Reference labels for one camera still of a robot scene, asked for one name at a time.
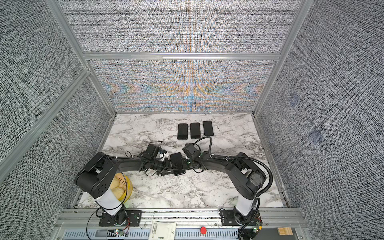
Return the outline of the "black phone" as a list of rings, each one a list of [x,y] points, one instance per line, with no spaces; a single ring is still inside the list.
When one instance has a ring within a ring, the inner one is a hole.
[[[179,141],[186,141],[188,139],[188,130],[189,125],[188,124],[178,124],[178,134],[177,138]]]
[[[179,176],[186,173],[186,170],[183,166],[183,156],[181,153],[170,155],[170,161],[174,176]]]
[[[199,139],[201,138],[201,126],[200,123],[191,123],[191,139]]]

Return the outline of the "black phone screen up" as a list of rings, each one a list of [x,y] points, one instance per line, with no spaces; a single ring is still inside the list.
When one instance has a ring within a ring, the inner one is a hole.
[[[204,136],[214,136],[214,129],[212,121],[203,121]]]

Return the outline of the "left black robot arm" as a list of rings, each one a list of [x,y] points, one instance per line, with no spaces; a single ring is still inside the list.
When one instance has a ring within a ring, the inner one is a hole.
[[[159,161],[141,156],[114,157],[99,152],[80,170],[75,177],[75,184],[91,195],[107,214],[115,216],[123,207],[110,189],[115,175],[146,170],[154,170],[157,175],[162,176],[173,173],[172,165],[167,159]]]

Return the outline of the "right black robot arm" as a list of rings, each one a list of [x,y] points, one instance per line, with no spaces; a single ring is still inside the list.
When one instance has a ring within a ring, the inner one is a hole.
[[[271,169],[260,160],[244,153],[220,156],[203,152],[196,158],[182,158],[184,170],[218,171],[228,175],[239,196],[234,207],[234,218],[245,225],[256,216],[260,196],[272,186]]]

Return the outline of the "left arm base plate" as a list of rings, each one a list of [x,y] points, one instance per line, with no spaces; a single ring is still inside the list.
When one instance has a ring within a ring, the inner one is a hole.
[[[99,221],[99,227],[138,227],[142,218],[140,210],[120,210],[112,216],[108,213],[102,213]]]

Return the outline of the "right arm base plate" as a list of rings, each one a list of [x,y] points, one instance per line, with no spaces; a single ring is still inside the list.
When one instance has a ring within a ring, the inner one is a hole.
[[[233,209],[219,209],[219,215],[221,218],[222,226],[232,227],[240,226],[240,224],[235,219],[235,214]]]

